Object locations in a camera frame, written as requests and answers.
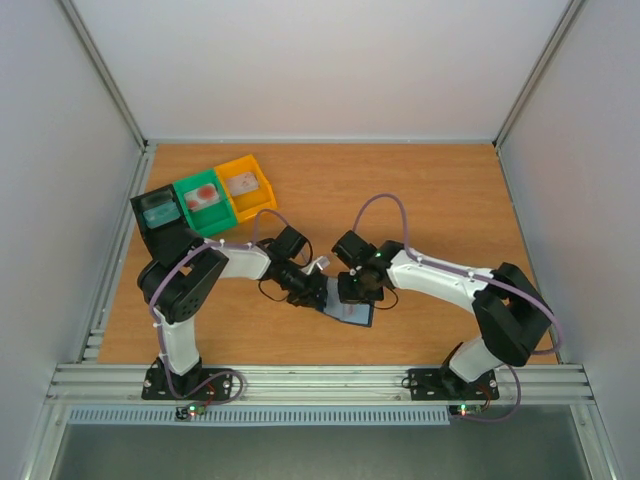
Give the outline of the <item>blue card holder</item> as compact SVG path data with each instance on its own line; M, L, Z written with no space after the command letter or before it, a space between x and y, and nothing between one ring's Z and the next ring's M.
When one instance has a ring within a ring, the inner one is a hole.
M373 324L374 308L369 304L347 304L339 298L338 279L327 279L327 297L325 306L319 312L338 322L370 328Z

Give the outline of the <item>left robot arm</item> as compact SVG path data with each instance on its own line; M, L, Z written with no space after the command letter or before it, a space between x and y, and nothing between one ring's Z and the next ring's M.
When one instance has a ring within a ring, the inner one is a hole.
M180 239L182 248L168 264L154 260L138 278L154 319L166 389L176 397L192 397L204 386L195 316L218 280L273 281L293 306L322 311L327 305L329 260L320 256L296 263L294 258L312 246L291 226L275 238L243 244L197 238L191 231Z

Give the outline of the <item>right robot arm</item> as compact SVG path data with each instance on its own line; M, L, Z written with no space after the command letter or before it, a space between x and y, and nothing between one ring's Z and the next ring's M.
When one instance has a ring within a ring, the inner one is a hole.
M348 268L338 276L343 303L374 303L383 291L426 294L475 316L479 336L455 347L436 372L417 382L447 400L462 399L479 379L502 366L526 365L552 321L550 309L522 270L491 270L424 256L400 242L377 247L347 231L332 253Z

